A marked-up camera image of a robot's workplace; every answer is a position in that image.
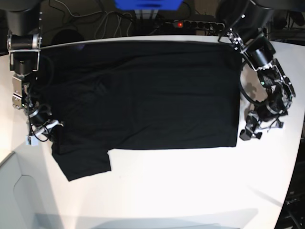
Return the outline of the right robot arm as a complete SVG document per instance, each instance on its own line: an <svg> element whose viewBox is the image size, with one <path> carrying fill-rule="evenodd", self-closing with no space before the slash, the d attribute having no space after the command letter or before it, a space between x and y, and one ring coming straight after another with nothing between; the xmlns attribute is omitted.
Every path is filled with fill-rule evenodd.
<svg viewBox="0 0 305 229"><path fill-rule="evenodd" d="M41 1L39 0L2 0L0 9L5 12L8 35L7 50L12 77L12 105L23 110L28 119L29 133L26 144L38 145L40 136L52 140L54 127L63 126L52 118L51 107L38 96L45 86L35 88L34 74L40 67L41 55Z"/></svg>

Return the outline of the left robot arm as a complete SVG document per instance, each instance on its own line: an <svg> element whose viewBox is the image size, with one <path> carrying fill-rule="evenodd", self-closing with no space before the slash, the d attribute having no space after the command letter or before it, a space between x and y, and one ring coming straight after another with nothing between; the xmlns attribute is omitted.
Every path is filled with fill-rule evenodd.
<svg viewBox="0 0 305 229"><path fill-rule="evenodd" d="M240 89L254 105L245 118L245 128L240 132L244 141L260 139L263 122L271 122L270 127L282 128L284 123L279 118L288 114L295 97L294 87L274 58L276 51L263 28L275 10L290 10L298 3L297 0L222 0L216 10L217 19L225 24L219 38L228 37L232 47L242 55L243 64L248 64L257 73L267 93L267 98L259 102Z"/></svg>

